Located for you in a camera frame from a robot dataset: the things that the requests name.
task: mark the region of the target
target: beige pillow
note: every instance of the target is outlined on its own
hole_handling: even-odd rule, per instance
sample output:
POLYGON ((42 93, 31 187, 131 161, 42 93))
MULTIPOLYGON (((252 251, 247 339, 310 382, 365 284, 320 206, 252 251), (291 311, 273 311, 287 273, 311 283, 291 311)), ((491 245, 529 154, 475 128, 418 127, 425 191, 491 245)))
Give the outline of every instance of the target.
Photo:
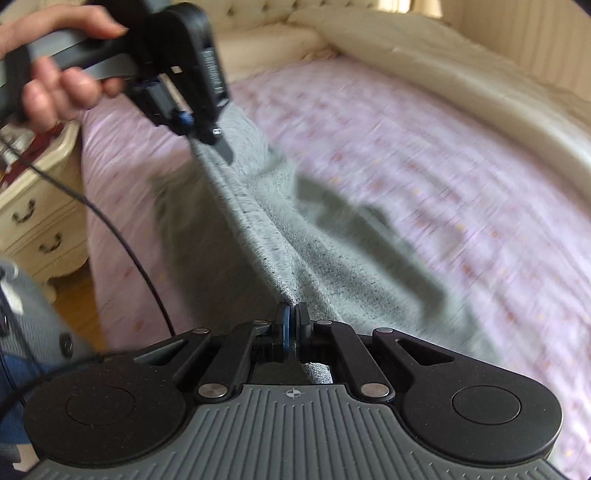
POLYGON ((222 32, 215 42, 228 82, 335 55, 315 30, 285 24, 222 32))

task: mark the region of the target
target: bed sheet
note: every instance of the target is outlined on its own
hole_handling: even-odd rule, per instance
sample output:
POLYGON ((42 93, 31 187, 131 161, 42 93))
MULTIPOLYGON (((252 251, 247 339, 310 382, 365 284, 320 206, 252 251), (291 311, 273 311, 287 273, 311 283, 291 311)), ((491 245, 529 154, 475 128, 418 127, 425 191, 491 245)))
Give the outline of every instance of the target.
MULTIPOLYGON (((232 93, 302 172, 379 207, 470 300, 505 366, 558 395, 565 419, 553 461, 586 480, 591 211, 574 189, 446 101, 344 57, 243 80, 232 93)), ((178 330, 192 327, 160 252, 149 185, 187 161, 185 143, 149 128, 124 98, 104 101, 83 123, 88 195, 137 250, 178 330)), ((109 346, 163 338, 148 290, 92 217, 89 248, 109 346)))

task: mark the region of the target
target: wooden floor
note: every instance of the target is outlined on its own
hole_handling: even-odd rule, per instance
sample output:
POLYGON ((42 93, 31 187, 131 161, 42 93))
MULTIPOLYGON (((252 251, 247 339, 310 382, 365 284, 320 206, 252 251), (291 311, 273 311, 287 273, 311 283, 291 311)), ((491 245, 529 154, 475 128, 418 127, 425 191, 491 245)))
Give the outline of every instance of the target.
POLYGON ((51 285, 57 290, 57 300, 53 306, 62 318, 96 350, 106 350, 88 264, 68 277, 52 280, 51 285))

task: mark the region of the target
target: drawer handle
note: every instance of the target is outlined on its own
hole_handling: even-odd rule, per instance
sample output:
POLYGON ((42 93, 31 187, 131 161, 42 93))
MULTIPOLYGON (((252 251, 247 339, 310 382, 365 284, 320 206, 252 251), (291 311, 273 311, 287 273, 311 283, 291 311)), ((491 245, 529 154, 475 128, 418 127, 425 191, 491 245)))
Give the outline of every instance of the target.
POLYGON ((45 244, 39 247, 39 251, 44 255, 49 255, 55 252, 61 246, 61 233, 56 235, 56 242, 51 246, 47 247, 45 244))
POLYGON ((35 200, 30 200, 27 214, 21 217, 18 213, 13 213, 12 220, 20 225, 28 221, 33 216, 33 213, 35 213, 35 200))

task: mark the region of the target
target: beige blanket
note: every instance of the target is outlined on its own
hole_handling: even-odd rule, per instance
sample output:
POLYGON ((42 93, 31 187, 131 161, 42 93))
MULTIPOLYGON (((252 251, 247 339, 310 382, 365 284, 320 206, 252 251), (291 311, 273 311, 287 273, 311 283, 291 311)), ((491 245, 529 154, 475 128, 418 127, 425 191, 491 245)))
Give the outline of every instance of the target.
POLYGON ((324 6, 297 11, 289 22, 313 27, 343 54, 410 80, 493 125, 591 200, 591 103, 539 84, 512 61, 420 15, 324 6))

